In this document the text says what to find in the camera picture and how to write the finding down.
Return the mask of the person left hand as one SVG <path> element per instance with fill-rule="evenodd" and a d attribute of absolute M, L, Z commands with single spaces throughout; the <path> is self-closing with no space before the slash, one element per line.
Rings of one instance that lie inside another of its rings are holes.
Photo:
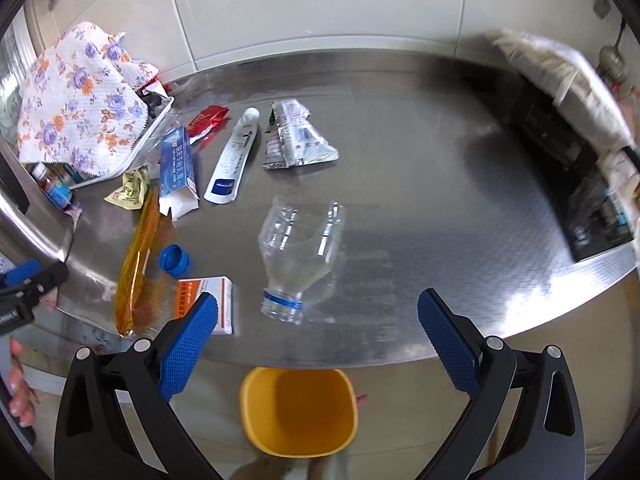
<path fill-rule="evenodd" d="M 34 402 L 37 397 L 34 390 L 29 387 L 25 380 L 25 374 L 18 356 L 23 351 L 21 344 L 15 339 L 10 339 L 11 343 L 11 368 L 9 374 L 9 386 L 13 391 L 13 396 L 9 403 L 9 411 L 15 417 L 20 426 L 29 428 L 35 420 Z"/>

